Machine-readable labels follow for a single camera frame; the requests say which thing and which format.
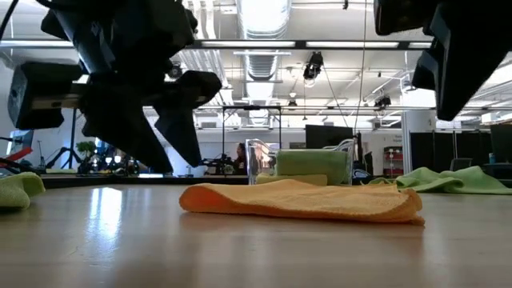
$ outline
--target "office chair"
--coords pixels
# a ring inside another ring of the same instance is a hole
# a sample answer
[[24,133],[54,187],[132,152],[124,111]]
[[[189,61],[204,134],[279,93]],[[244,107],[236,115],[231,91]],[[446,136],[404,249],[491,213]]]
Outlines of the office chair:
[[450,171],[458,171],[461,169],[471,167],[472,158],[455,158],[452,159],[450,165]]

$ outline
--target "green cloth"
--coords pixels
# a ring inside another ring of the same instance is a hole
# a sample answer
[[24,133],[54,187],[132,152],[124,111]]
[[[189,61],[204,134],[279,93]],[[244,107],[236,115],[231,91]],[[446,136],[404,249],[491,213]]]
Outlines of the green cloth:
[[30,198],[45,192],[42,180],[34,173],[0,178],[0,210],[26,209]]
[[327,176],[328,185],[348,183],[348,153],[332,150],[280,150],[276,153],[276,176]]
[[[391,183],[377,178],[370,184]],[[485,174],[478,166],[458,171],[433,172],[428,168],[418,168],[396,179],[399,189],[413,188],[417,192],[463,193],[463,194],[512,194],[497,179]]]

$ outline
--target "orange towel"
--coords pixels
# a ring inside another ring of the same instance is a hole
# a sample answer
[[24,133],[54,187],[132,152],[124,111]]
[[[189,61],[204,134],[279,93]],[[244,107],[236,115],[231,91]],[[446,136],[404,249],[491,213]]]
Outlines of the orange towel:
[[315,186],[295,180],[261,185],[198,184],[179,199],[189,212],[256,214],[423,225],[422,200],[396,185]]

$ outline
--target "wooden table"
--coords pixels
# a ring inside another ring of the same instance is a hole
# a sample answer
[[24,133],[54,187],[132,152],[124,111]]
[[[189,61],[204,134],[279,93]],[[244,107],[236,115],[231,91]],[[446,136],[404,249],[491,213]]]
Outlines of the wooden table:
[[423,228],[187,214],[183,189],[49,190],[0,215],[1,287],[512,286],[512,197],[422,194]]

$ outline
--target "microfiber cloth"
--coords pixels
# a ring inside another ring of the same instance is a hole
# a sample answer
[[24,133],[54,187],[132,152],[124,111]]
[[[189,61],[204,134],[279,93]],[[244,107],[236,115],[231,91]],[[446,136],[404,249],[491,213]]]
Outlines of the microfiber cloth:
[[[390,183],[378,178],[370,184]],[[461,194],[512,194],[497,179],[485,174],[478,166],[458,171],[433,172],[428,168],[418,168],[396,179],[399,189],[412,188],[417,192],[461,193]]]
[[423,225],[422,200],[395,185],[315,186],[295,180],[261,185],[198,184],[179,199],[184,210]]
[[0,210],[26,209],[30,198],[43,192],[42,180],[34,173],[0,178]]
[[265,184],[270,182],[276,182],[280,180],[292,179],[300,182],[316,185],[316,186],[327,186],[327,175],[295,175],[295,176],[272,176],[265,173],[261,173],[256,177],[256,184]]
[[328,185],[348,183],[348,153],[332,150],[280,150],[276,154],[276,176],[327,175]]

